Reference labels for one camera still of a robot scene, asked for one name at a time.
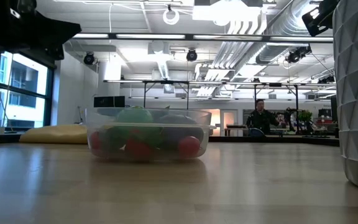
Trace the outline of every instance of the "plastic bin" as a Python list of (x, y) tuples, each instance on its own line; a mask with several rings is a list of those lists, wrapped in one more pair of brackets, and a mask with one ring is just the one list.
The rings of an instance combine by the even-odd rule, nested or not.
[(161, 161), (205, 153), (211, 113), (192, 110), (103, 108), (86, 112), (88, 147), (107, 159)]

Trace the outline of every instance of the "glass wall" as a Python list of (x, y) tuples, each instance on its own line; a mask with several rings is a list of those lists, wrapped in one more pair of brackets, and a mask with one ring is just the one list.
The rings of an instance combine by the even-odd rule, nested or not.
[(49, 125), (52, 75), (21, 54), (0, 54), (0, 127), (20, 131)]

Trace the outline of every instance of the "man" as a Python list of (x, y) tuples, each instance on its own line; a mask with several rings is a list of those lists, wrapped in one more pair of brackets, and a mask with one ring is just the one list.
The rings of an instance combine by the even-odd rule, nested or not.
[(268, 134), (270, 132), (270, 124), (274, 126), (278, 126), (280, 122), (278, 122), (271, 112), (265, 110), (265, 101), (257, 100), (256, 101), (256, 110), (254, 110), (247, 120), (248, 128), (257, 128), (264, 132), (264, 134)]

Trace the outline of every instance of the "ceiling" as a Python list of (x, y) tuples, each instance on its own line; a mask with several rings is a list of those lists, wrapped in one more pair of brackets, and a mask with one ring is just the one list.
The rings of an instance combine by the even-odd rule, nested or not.
[[(175, 25), (168, 25), (163, 21), (165, 6), (145, 5), (142, 11), (141, 5), (125, 5), (128, 9), (119, 5), (110, 4), (84, 4), (82, 2), (56, 2), (58, 0), (38, 1), (38, 11), (43, 15), (61, 21), (81, 24), (83, 32), (114, 32), (114, 33), (181, 33), (181, 34), (225, 34), (229, 26), (217, 26), (212, 21), (194, 21), (191, 15), (180, 13), (180, 19)], [(273, 19), (290, 0), (276, 0), (277, 6), (267, 11), (267, 21)], [(193, 8), (194, 0), (182, 1), (183, 6), (172, 6), (174, 9), (187, 10)], [(147, 61), (147, 40), (71, 40), (69, 43), (74, 49), (71, 52), (78, 59), (85, 55), (86, 46), (102, 45), (115, 46), (120, 51), (126, 65), (122, 67), (122, 74), (130, 78), (144, 77), (158, 70), (156, 62)], [(172, 60), (167, 62), (169, 70), (195, 70), (196, 64), (204, 61), (212, 61), (219, 52), (222, 42), (206, 41), (169, 41)], [(194, 48), (198, 54), (196, 62), (187, 62), (188, 49)], [(259, 77), (262, 82), (286, 82), (288, 76), (292, 82), (301, 82), (327, 68), (333, 68), (333, 45), (311, 44), (316, 57), (309, 55), (299, 63), (291, 65), (284, 61), (284, 57), (278, 58), (272, 65), (266, 67), (264, 76)], [(109, 52), (98, 52), (95, 56), (100, 60), (108, 60)]]

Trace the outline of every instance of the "window frame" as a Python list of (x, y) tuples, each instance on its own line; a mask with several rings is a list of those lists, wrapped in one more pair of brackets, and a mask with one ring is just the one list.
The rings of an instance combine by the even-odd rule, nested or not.
[[(31, 59), (45, 67), (48, 68), (48, 73), (47, 73), (47, 82), (46, 82), (46, 92), (45, 95), (43, 94), (39, 94), (33, 91), (29, 91), (29, 90), (25, 90), (22, 88), (18, 88), (18, 87), (14, 87), (12, 85), (6, 85), (3, 83), (0, 83), (0, 89), (1, 90), (8, 90), (12, 91), (12, 92), (16, 92), (16, 93), (21, 93), (23, 95), (28, 95), (28, 96), (34, 96), (37, 98), (43, 98), (45, 100), (45, 105), (44, 105), (44, 122), (43, 122), (43, 126), (49, 126), (50, 125), (50, 116), (51, 116), (51, 112), (52, 112), (52, 91), (53, 91), (53, 76), (55, 74), (55, 67), (52, 67), (50, 65), (47, 65), (45, 63), (42, 63), (42, 60), (37, 60), (36, 58), (32, 58), (29, 57), (29, 55), (27, 54), (22, 54), (21, 52), (19, 52), (18, 54), (21, 54), (23, 57), (27, 57), (28, 59)], [(13, 131), (26, 131), (30, 128), (12, 128)]]

